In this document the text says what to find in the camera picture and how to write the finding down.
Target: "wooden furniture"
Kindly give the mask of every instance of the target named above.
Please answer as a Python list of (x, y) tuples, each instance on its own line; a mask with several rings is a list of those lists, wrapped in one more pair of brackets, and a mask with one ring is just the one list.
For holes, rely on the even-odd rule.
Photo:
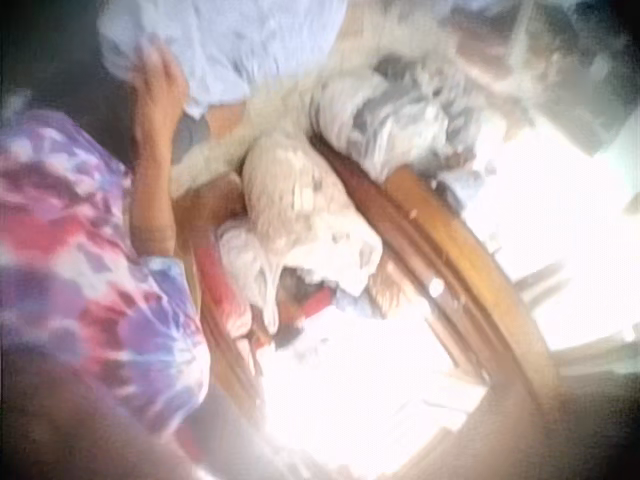
[[(369, 284), (373, 297), (387, 304), (383, 308), (420, 300), (425, 320), (460, 374), (490, 386), (490, 399), (479, 409), (485, 413), (474, 412), (467, 421), (470, 428), (484, 430), (483, 422), (493, 418), (502, 422), (499, 432), (549, 423), (561, 397), (556, 370), (527, 307), (483, 245), (408, 168), (379, 186), (321, 138), (311, 143), (384, 241), (385, 253)], [(260, 389), (207, 303), (205, 298), (202, 322), (215, 359), (212, 380), (259, 426)], [(390, 478), (425, 478), (438, 465), (436, 457), (453, 465), (451, 452), (457, 454), (465, 435), (473, 438), (443, 432)], [(500, 450), (492, 445), (487, 443), (487, 455)]]
[(492, 384), (519, 383), (545, 415), (560, 393), (548, 349), (513, 284), (462, 221), (408, 167), (379, 187), (319, 137), (333, 167), (385, 249), (435, 307), (434, 325), (469, 373)]

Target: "purple tie-dye shirt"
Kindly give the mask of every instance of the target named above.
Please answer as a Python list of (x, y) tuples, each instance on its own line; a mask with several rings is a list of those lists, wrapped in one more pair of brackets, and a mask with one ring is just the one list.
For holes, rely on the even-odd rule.
[(166, 434), (202, 401), (209, 351), (180, 261), (131, 247), (130, 184), (62, 114), (30, 112), (2, 131), (2, 342), (47, 349)]

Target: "clutter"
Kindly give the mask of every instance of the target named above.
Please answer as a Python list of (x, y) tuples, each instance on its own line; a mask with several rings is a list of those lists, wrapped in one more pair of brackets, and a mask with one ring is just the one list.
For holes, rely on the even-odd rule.
[(280, 271), (254, 235), (248, 220), (231, 220), (218, 230), (220, 255), (225, 271), (240, 286), (244, 298), (262, 310), (267, 331), (278, 330), (276, 289)]
[(335, 76), (311, 102), (314, 129), (377, 182), (398, 166), (443, 153), (447, 118), (415, 86), (371, 71)]
[(129, 80), (141, 42), (155, 35), (189, 82), (186, 112), (245, 100), (267, 80), (319, 63), (340, 30), (346, 0), (111, 0), (98, 20), (103, 61)]
[(259, 139), (242, 172), (249, 219), (274, 269), (298, 269), (359, 295), (380, 260), (380, 237), (326, 161), (298, 134)]
[(447, 118), (445, 155), (474, 151), (484, 102), (456, 65), (435, 55), (407, 59), (389, 54), (380, 59), (375, 70), (388, 81), (418, 88), (442, 109)]

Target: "curved wooden edge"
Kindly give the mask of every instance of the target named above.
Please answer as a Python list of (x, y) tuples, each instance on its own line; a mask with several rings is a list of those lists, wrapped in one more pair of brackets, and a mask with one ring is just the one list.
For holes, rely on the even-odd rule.
[(380, 195), (355, 162), (320, 137), (311, 143), (385, 247), (403, 257), (427, 290), (433, 279), (444, 281), (447, 288), (432, 298), (492, 380), (522, 383), (542, 411), (555, 416), (561, 389), (549, 350), (513, 284), (466, 225), (409, 168), (394, 172)]
[(484, 313), (483, 327), (497, 331), (513, 353), (535, 399), (544, 410), (554, 410), (560, 393), (556, 368), (535, 321), (503, 270), (462, 220), (408, 167), (394, 172), (384, 189), (447, 259), (470, 301)]

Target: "person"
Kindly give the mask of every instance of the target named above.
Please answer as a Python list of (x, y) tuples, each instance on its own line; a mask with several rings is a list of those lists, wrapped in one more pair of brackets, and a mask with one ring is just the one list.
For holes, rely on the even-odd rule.
[(209, 385), (173, 257), (184, 75), (155, 42), (133, 84), (132, 174), (61, 113), (27, 112), (0, 133), (3, 463), (13, 478), (192, 478), (173, 439), (197, 415), (212, 422), (214, 474), (284, 478)]

